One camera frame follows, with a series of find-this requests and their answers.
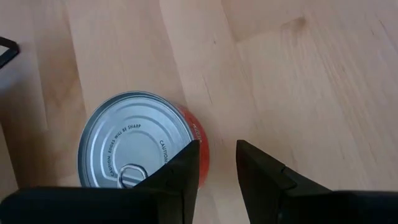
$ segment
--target red can label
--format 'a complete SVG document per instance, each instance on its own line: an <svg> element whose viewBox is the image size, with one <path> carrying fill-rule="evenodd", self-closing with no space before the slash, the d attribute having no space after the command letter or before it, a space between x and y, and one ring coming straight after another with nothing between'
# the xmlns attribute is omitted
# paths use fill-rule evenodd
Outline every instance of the red can label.
<svg viewBox="0 0 398 224"><path fill-rule="evenodd" d="M200 142L200 170L199 170L199 187L201 187L206 180L210 165L209 142L206 137L205 130L199 123L199 120L185 107L176 105L178 110L184 116L188 123L193 137Z"/></svg>

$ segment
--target wood grain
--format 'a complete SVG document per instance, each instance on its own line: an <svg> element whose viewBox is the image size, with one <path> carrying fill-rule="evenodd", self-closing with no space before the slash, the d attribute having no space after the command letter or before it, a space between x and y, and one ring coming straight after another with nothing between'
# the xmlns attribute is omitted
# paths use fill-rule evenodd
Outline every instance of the wood grain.
<svg viewBox="0 0 398 224"><path fill-rule="evenodd" d="M144 90L210 140L195 223L248 223L237 139L331 189L398 190L396 1L0 0L0 19L22 46L0 72L21 187L78 185L86 119Z"/></svg>
<svg viewBox="0 0 398 224"><path fill-rule="evenodd" d="M18 189L14 169L12 168L10 155L0 125L0 201Z"/></svg>

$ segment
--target metal lid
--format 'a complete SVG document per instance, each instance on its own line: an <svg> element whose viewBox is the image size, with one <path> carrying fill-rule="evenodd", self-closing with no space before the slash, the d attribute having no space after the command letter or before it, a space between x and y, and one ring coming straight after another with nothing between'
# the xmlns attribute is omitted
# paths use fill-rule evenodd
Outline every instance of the metal lid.
<svg viewBox="0 0 398 224"><path fill-rule="evenodd" d="M188 124L167 100L141 91L116 95L96 109L81 135L81 185L134 186L192 140Z"/></svg>

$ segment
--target black metal bar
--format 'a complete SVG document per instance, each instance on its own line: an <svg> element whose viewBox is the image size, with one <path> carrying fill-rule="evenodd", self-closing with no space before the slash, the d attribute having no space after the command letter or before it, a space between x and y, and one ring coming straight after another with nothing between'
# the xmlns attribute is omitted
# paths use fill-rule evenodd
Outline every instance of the black metal bar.
<svg viewBox="0 0 398 224"><path fill-rule="evenodd" d="M395 192L336 191L328 194L286 197L279 223L398 223Z"/></svg>
<svg viewBox="0 0 398 224"><path fill-rule="evenodd" d="M2 69L8 62L19 54L19 46L12 40L0 37L0 46L8 48L0 55L0 69Z"/></svg>

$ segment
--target tin can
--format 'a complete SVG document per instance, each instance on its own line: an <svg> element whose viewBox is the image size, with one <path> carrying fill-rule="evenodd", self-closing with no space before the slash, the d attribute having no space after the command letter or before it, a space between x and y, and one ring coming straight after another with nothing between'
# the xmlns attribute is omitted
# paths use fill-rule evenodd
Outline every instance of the tin can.
<svg viewBox="0 0 398 224"><path fill-rule="evenodd" d="M186 108L148 92L121 93L100 105L86 123L78 149L83 187L133 187L188 143L200 141L199 186L209 168L204 129Z"/></svg>

